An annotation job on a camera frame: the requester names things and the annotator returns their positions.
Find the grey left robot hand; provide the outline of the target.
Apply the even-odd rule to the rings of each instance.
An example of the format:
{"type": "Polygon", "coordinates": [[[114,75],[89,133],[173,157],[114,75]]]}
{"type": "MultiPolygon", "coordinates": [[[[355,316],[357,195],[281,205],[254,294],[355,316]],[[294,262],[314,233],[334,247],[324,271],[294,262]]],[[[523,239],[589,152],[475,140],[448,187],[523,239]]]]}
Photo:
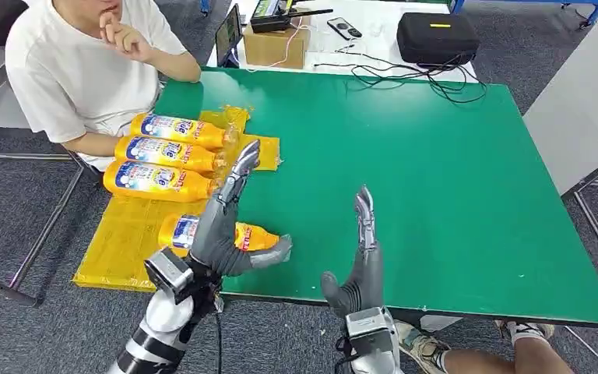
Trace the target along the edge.
{"type": "Polygon", "coordinates": [[[270,249],[245,252],[235,245],[238,204],[251,172],[259,164],[260,141],[250,142],[239,153],[225,178],[202,212],[191,257],[222,276],[236,277],[252,269],[262,269],[286,261],[292,238],[283,235],[270,249]]]}

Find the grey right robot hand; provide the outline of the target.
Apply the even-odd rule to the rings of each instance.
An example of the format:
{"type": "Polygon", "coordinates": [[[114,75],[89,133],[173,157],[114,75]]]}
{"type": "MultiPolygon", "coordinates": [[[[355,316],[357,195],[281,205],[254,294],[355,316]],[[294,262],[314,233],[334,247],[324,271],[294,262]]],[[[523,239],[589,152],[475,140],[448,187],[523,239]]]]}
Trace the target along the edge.
{"type": "Polygon", "coordinates": [[[384,305],[383,255],[376,235],[374,200],[366,185],[355,194],[354,208],[358,240],[350,275],[342,284],[330,271],[320,277],[322,295],[340,318],[384,305]]]}

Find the person's left hand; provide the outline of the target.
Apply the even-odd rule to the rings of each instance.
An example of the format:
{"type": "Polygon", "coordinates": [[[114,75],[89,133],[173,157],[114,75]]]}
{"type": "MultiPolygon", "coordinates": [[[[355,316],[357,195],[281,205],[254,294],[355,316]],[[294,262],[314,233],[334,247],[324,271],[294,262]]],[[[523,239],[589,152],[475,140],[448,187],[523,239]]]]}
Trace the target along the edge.
{"type": "Polygon", "coordinates": [[[125,57],[143,63],[153,59],[153,49],[135,28],[120,23],[112,12],[103,13],[99,20],[101,40],[125,57]]]}

